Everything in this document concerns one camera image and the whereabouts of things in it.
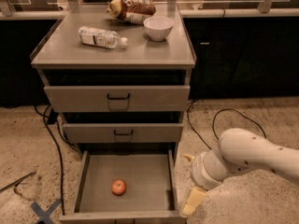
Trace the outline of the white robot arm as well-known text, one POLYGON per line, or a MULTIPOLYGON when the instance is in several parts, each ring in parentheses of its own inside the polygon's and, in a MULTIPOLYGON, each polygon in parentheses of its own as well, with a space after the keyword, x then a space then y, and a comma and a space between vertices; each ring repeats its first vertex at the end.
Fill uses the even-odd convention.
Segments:
POLYGON ((189 217, 206 193, 226 178, 265 170, 299 184, 299 150, 277 146, 250 131, 232 128, 221 134, 218 146, 198 156, 185 154, 191 163, 193 186, 188 188, 181 215, 189 217))

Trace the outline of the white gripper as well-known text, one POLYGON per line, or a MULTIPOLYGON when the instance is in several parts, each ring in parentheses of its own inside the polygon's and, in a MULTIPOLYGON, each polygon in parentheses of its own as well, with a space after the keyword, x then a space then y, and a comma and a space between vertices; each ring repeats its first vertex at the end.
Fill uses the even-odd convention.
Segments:
POLYGON ((206 190, 214 189, 222 183, 221 176, 218 174, 221 163, 213 151, 203 152, 196 157, 184 154, 183 157, 192 163, 191 179, 197 186, 188 188, 183 198, 181 214, 188 217, 205 199, 206 190))

